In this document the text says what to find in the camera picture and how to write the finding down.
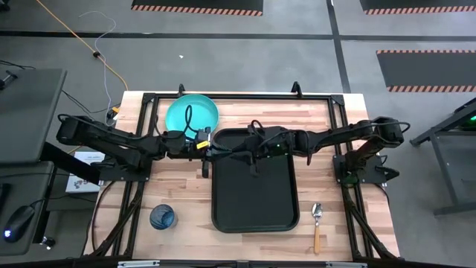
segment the wooden table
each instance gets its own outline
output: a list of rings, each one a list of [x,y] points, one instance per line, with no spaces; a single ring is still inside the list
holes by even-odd
[[[143,92],[125,92],[117,128],[135,132]],[[349,123],[367,119],[364,97],[345,94]],[[327,103],[319,100],[215,100],[219,108],[218,130],[246,127],[252,119],[263,125],[323,131],[330,128]],[[158,128],[166,130],[164,117],[173,100],[161,100]],[[356,141],[354,147],[363,142]],[[323,148],[306,159],[294,157],[300,220],[287,232],[225,234],[211,221],[211,179],[201,177],[201,162],[163,159],[152,167],[146,184],[135,239],[134,259],[249,260],[249,261],[350,261],[350,245],[340,187],[335,183],[331,158],[334,147]],[[97,214],[95,233],[99,244],[116,224],[125,183],[117,182],[105,195]],[[385,195],[374,185],[362,185],[367,220],[386,247],[399,255]],[[322,203],[321,253],[313,252],[315,220],[312,204]],[[149,223],[151,210],[171,205],[178,215],[174,229],[157,231]],[[129,226],[126,226],[122,250]],[[356,227],[364,254],[361,230]],[[91,238],[85,253],[91,252]]]

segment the blue bowl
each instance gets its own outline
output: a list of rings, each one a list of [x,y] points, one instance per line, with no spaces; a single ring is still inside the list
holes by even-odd
[[[178,98],[170,105],[165,116],[165,126],[169,131],[179,130],[183,131],[185,126],[185,110],[187,106],[192,106],[192,119],[190,127],[195,130],[210,127],[213,132],[218,125],[218,107],[207,96],[204,95],[185,95]],[[192,130],[187,130],[185,135],[188,138],[195,138],[195,133]]]

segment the concrete floor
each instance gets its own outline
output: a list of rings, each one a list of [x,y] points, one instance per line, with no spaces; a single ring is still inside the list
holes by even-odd
[[[131,90],[176,90],[183,83],[195,90],[287,92],[297,80],[305,92],[343,92],[326,0],[265,0],[264,15],[257,18],[136,12],[130,10],[130,1],[44,3],[76,31],[106,31],[110,22],[100,15],[78,18],[87,11],[99,10],[116,20],[117,32],[216,34],[206,39],[200,35],[102,39],[100,49]],[[399,36],[475,36],[476,28],[471,25],[476,23],[476,13],[366,16],[358,0],[334,0],[333,4],[341,35],[394,38],[387,42],[341,43],[350,90],[364,94],[371,118],[387,115],[412,123],[405,134],[409,140],[476,97],[472,93],[389,93],[375,53],[378,49],[476,49],[476,42],[451,42],[445,37],[441,38],[445,42],[396,42]],[[12,0],[11,7],[9,13],[0,14],[0,31],[64,31],[34,0]],[[276,39],[255,35],[226,39],[220,33],[275,34]],[[90,110],[105,108],[103,67],[77,40],[3,36],[0,44],[0,59],[68,70],[64,90]],[[121,82],[108,74],[108,87],[113,103],[120,102],[124,90]],[[61,112],[82,113],[64,96],[57,107],[57,113]],[[102,121],[103,115],[97,114],[96,119]],[[58,126],[54,121],[48,138],[55,144]],[[383,153],[389,155],[386,165],[401,173],[389,183],[388,193],[402,257],[473,267],[476,213],[446,217],[432,214],[435,208],[449,205],[450,200],[431,146],[414,148],[406,142]],[[57,247],[48,254],[32,247],[28,254],[0,258],[0,263],[80,255],[90,215],[90,211],[68,211],[52,217],[48,228],[56,235]]]

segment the wooden handle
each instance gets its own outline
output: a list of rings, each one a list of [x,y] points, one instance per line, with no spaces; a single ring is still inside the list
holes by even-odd
[[[321,241],[319,240],[319,226],[315,227],[315,233],[314,233],[314,253],[319,254],[321,251]]]

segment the black plastic tray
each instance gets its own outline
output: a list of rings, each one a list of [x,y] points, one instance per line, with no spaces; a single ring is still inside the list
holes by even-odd
[[[247,136],[247,129],[225,129],[214,140],[235,147]],[[292,155],[261,159],[257,165],[260,173],[253,176],[250,167],[236,159],[227,157],[213,164],[212,221],[221,232],[288,231],[298,224]]]

